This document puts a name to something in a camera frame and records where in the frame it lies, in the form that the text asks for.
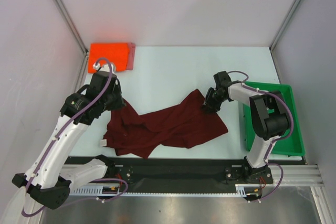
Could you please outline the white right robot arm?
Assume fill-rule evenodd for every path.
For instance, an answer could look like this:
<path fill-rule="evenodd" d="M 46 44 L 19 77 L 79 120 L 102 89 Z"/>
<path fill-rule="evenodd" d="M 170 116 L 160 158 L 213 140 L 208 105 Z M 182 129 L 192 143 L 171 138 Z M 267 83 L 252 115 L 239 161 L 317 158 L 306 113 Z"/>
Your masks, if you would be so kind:
<path fill-rule="evenodd" d="M 268 165 L 275 143 L 284 138 L 287 130 L 292 132 L 293 116 L 279 90 L 260 90 L 238 81 L 209 88 L 202 108 L 216 113 L 224 101 L 238 101 L 250 107 L 255 139 L 246 156 L 248 166 L 242 169 L 242 176 L 245 181 L 254 183 L 261 177 L 260 168 Z"/>

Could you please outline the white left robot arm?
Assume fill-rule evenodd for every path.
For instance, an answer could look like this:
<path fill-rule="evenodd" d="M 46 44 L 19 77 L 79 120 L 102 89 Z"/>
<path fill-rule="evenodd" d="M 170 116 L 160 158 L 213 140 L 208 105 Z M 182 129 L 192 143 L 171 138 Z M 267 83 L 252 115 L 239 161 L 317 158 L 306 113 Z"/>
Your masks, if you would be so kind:
<path fill-rule="evenodd" d="M 115 163 L 104 155 L 69 173 L 62 173 L 61 169 L 94 119 L 124 106 L 117 76 L 104 71 L 94 73 L 89 84 L 66 98 L 43 152 L 26 172 L 15 174 L 12 183 L 25 187 L 26 193 L 44 207 L 57 209 L 71 191 L 95 180 L 112 181 L 117 172 Z"/>

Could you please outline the dark red t shirt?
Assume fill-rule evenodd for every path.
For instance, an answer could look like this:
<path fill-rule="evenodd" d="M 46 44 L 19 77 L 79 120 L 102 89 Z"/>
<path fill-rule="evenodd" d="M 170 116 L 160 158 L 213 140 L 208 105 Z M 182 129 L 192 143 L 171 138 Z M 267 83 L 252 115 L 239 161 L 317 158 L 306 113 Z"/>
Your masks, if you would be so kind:
<path fill-rule="evenodd" d="M 159 146 L 192 148 L 228 133 L 217 113 L 206 113 L 204 96 L 198 89 L 178 104 L 139 115 L 130 103 L 111 112 L 102 142 L 116 155 L 148 158 Z"/>

